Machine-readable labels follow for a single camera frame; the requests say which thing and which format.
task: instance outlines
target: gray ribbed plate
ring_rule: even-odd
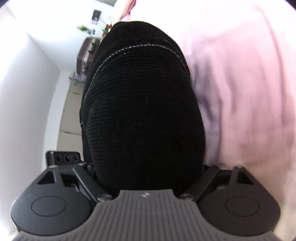
[[[194,202],[171,189],[125,191],[98,203],[89,219],[71,232],[41,237],[21,232],[13,241],[280,241],[272,232],[253,237],[226,234],[211,226]]]

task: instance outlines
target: white stitching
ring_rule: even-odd
[[[131,48],[142,47],[142,46],[156,46],[156,47],[161,47],[161,48],[164,48],[164,49],[166,49],[166,50],[169,50],[170,52],[172,52],[174,55],[176,55],[176,56],[179,58],[179,60],[181,61],[182,65],[183,65],[184,68],[185,68],[185,71],[187,72],[187,70],[186,70],[186,65],[183,63],[183,61],[182,61],[182,59],[180,58],[180,56],[179,56],[175,51],[171,50],[170,48],[168,48],[168,47],[166,47],[166,46],[163,46],[163,45],[160,45],[160,44],[140,44],[140,45],[133,45],[133,46],[125,47],[125,48],[122,48],[122,49],[120,49],[120,50],[117,50],[117,51],[115,51],[114,53],[112,53],[111,55],[109,55],[109,56],[108,56],[108,57],[107,57],[107,58],[101,63],[101,65],[98,67],[98,69],[96,70],[96,73],[94,74],[94,76],[93,76],[93,78],[92,78],[92,80],[91,80],[91,83],[90,83],[90,85],[89,85],[89,87],[88,87],[88,89],[87,89],[87,92],[86,92],[86,94],[85,94],[85,96],[84,96],[83,103],[85,102],[85,98],[86,98],[86,96],[87,96],[87,94],[88,94],[88,92],[89,92],[89,90],[90,90],[90,88],[91,88],[91,85],[92,85],[92,83],[93,83],[93,81],[94,81],[94,79],[95,79],[95,77],[96,77],[98,71],[100,70],[100,68],[102,67],[102,65],[103,65],[104,63],[106,63],[106,62],[107,62],[112,56],[114,56],[115,54],[117,54],[117,53],[119,53],[119,52],[122,52],[122,51],[127,50],[127,49],[131,49]]]

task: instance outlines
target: suitcase handle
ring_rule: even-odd
[[[87,52],[93,53],[95,49],[96,49],[96,44],[91,43]]]

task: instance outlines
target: metal screw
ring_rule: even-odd
[[[110,194],[102,194],[101,196],[98,197],[98,200],[100,202],[108,202],[112,200],[112,196]]]
[[[144,192],[144,193],[141,194],[141,196],[142,196],[143,198],[148,198],[148,197],[151,196],[151,194],[150,194],[149,192]]]
[[[192,201],[194,199],[194,196],[190,193],[183,193],[179,196],[179,199],[182,199],[185,201]]]

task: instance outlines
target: tiled floor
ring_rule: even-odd
[[[71,86],[66,99],[65,109],[59,133],[59,151],[77,151],[83,159],[82,138],[79,122],[79,110],[81,106],[84,84]]]

